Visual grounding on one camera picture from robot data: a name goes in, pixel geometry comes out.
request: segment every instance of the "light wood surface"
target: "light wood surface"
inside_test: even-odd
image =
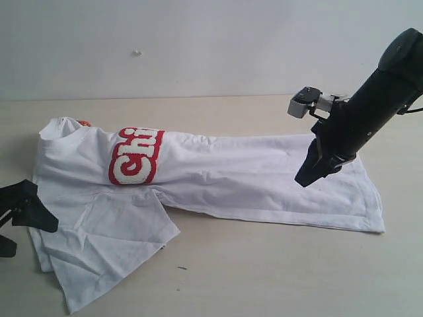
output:
[[[38,131],[53,117],[106,131],[309,133],[314,119],[288,116],[289,98],[2,102],[0,185],[31,178]],[[75,316],[421,316],[422,136],[423,114],[397,116],[361,151],[382,197],[385,234],[169,210],[182,233]],[[0,259],[0,316],[66,316],[58,282],[40,271],[27,229],[8,224],[0,233],[18,243],[15,258]]]

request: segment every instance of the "wall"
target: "wall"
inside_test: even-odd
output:
[[[2,0],[0,100],[352,93],[396,35],[423,31],[422,12],[422,0]]]

